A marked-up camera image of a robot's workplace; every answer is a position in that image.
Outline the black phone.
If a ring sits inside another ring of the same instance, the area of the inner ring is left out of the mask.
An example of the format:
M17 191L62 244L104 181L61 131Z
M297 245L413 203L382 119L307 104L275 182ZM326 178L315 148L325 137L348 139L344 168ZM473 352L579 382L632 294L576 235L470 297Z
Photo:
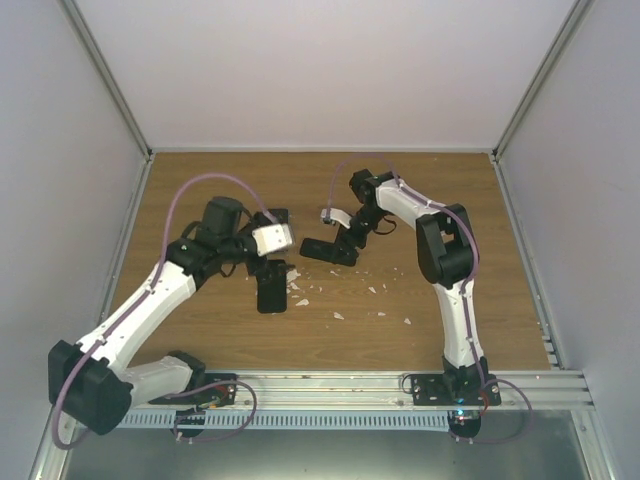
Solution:
M267 288L257 289L257 310L259 313L283 313L286 309L286 282L272 281Z
M332 262L332 253L337 242L327 242L318 239L305 238L300 246L299 254L302 257L310 258L326 263Z

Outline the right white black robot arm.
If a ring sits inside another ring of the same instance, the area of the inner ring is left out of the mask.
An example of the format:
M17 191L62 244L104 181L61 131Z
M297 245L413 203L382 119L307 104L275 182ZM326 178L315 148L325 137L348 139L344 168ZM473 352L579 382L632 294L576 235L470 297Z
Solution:
M336 246L345 252L362 249L387 215L414 229L419 269L434 287L444 329L443 393L453 404L468 403L485 386L487 368L481 363L473 305L479 251L466 209L424 196L394 172L358 171L350 187L361 209L350 215L329 199L322 221L339 226Z

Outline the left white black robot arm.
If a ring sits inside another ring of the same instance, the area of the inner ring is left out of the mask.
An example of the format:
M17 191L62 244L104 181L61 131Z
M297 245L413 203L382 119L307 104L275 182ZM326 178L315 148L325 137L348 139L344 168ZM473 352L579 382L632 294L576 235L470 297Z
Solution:
M149 277L107 320L76 343L61 340L50 350L48 391L54 416L67 414L105 435L138 405L161 398L201 402L205 366L193 356L172 351L138 367L131 360L210 278L227 278L240 264L256 281L257 311L285 312L290 267L279 255L293 244L287 209L250 213L236 199L212 198L201 219L164 247Z

